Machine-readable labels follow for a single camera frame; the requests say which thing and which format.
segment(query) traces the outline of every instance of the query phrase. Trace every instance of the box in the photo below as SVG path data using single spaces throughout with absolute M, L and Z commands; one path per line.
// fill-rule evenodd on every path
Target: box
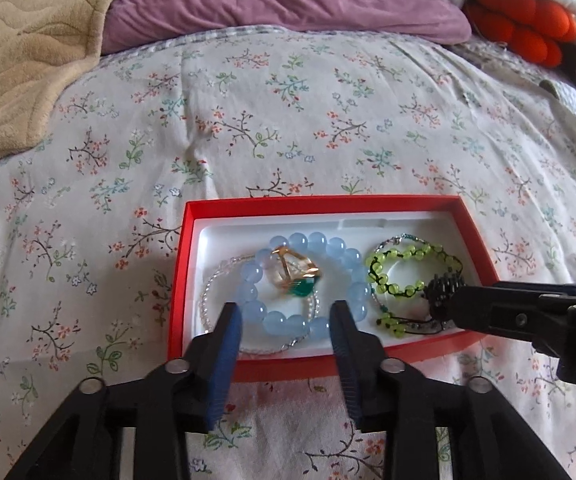
M 242 254 L 254 254 L 266 247 L 274 235 L 287 238 L 293 232 L 302 232 L 308 236 L 314 231 L 323 232 L 328 239 L 340 236 L 346 240 L 348 247 L 358 249 L 363 255 L 373 251 L 381 241 L 407 232 L 433 244 L 442 244 L 449 254 L 458 256 L 464 264 L 466 283 L 492 285 L 498 281 L 483 240 L 458 196 L 308 196 L 187 202 L 173 281 L 168 358 L 181 356 L 194 336 L 206 332 L 197 304 L 205 281 L 220 262 Z M 395 281 L 401 285 L 414 283 L 420 272 L 415 264 L 419 262 L 406 263 L 401 267 Z M 324 269 L 320 285 L 324 285 L 327 275 Z M 427 281 L 429 278 L 422 276 L 422 279 Z M 215 281 L 212 292 L 215 295 L 214 304 L 207 308 L 213 324 L 223 301 L 231 299 L 237 273 L 233 273 L 229 282 L 228 276 L 220 280 L 226 281 L 220 286 L 216 286 Z M 334 278 L 330 277 L 330 280 L 334 284 Z M 258 285 L 260 299 L 264 301 L 261 298 L 263 282 L 267 282 L 266 278 Z M 342 299 L 343 294 L 334 297 L 337 290 L 339 288 L 331 285 L 326 295 L 319 294 L 322 315 L 327 314 L 326 309 L 335 299 Z M 272 303 L 268 303 L 269 310 L 281 310 L 286 316 L 295 314 L 298 312 L 299 300 L 294 299 L 297 304 L 287 306 L 293 312 L 271 308 Z M 377 307 L 370 308 L 369 316 L 358 323 L 357 327 L 380 336 L 388 355 L 406 362 L 462 351 L 483 337 L 480 333 L 455 328 L 432 336 L 397 339 L 376 326 L 375 319 L 378 316 Z M 250 347 L 249 340 L 255 340 L 255 337 L 259 336 L 254 334 L 254 330 L 247 332 L 244 329 L 242 346 Z M 261 339 L 257 342 L 262 348 Z M 306 339 L 294 348 L 278 354 L 240 355 L 233 380 L 279 381 L 336 374 L 330 341 L 314 342 Z

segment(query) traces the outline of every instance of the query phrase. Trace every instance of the purple pillow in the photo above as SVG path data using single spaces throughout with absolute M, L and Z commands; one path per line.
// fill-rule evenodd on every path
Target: purple pillow
M 471 35 L 465 15 L 447 0 L 114 0 L 102 52 L 238 25 L 292 30 L 381 30 L 436 43 Z

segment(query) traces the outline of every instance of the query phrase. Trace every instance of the floral pattern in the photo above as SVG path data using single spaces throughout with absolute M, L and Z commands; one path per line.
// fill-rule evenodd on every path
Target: floral pattern
M 109 56 L 69 86 L 49 135 L 0 160 L 0 479 L 82 378 L 165 360 L 188 200 L 458 194 L 503 279 L 576 281 L 575 108 L 491 62 L 257 27 Z M 556 360 L 487 337 L 417 365 L 488 377 L 576 479 L 576 386 Z M 384 439 L 354 428 L 337 378 L 234 384 L 213 431 L 189 436 L 190 468 L 373 480 Z

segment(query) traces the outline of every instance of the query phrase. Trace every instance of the green gemstone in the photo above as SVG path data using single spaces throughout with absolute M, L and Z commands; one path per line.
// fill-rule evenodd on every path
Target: green gemstone
M 315 290 L 315 283 L 319 280 L 318 276 L 313 278 L 299 278 L 297 280 L 293 280 L 290 283 L 290 288 L 288 289 L 290 294 L 294 294 L 300 298 L 305 298 L 312 294 L 312 291 Z

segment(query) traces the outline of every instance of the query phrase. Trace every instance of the blue bead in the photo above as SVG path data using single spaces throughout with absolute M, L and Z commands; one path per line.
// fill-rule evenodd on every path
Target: blue bead
M 325 235 L 320 232 L 312 233 L 308 237 L 308 249 L 311 253 L 321 254 L 325 253 L 325 246 L 327 245 L 327 239 Z
M 278 310 L 268 312 L 263 321 L 263 328 L 270 335 L 285 335 L 286 317 Z
M 351 278 L 354 282 L 365 283 L 368 281 L 368 267 L 366 266 L 359 266 L 354 267 L 353 272 L 351 273 Z
M 360 264 L 362 264 L 361 253 L 359 253 L 359 251 L 356 249 L 346 249 L 343 251 L 341 260 L 347 269 L 354 269 L 354 267 L 360 266 Z
M 265 313 L 265 305 L 259 300 L 248 301 L 241 306 L 241 317 L 250 323 L 261 323 Z
M 257 262 L 246 262 L 241 266 L 241 277 L 245 282 L 257 283 L 263 278 L 263 269 Z
M 301 314 L 295 314 L 286 319 L 286 332 L 291 337 L 303 337 L 308 333 L 308 320 Z
M 303 254 L 308 249 L 308 239 L 303 233 L 293 233 L 288 238 L 288 245 L 293 251 Z
M 310 338 L 319 341 L 330 337 L 330 323 L 327 317 L 316 317 L 310 321 Z
M 270 249 L 259 249 L 255 253 L 255 262 L 262 269 L 267 269 L 270 267 L 270 264 L 276 257 L 276 254 L 274 256 L 272 255 L 272 251 Z
M 241 306 L 248 301 L 256 300 L 257 294 L 257 288 L 252 283 L 239 283 L 235 290 L 235 303 Z
M 341 258 L 345 252 L 345 242 L 343 241 L 343 238 L 330 238 L 325 247 L 325 251 L 331 258 Z
M 365 282 L 355 282 L 348 287 L 345 293 L 345 299 L 350 303 L 362 303 L 370 297 L 372 289 Z
M 282 247 L 288 245 L 288 239 L 285 236 L 273 236 L 270 238 L 270 247 L 271 250 L 275 250 L 277 247 Z
M 366 319 L 366 316 L 368 315 L 368 309 L 364 304 L 354 305 L 350 307 L 350 313 L 353 315 L 354 322 L 358 323 L 359 321 Z

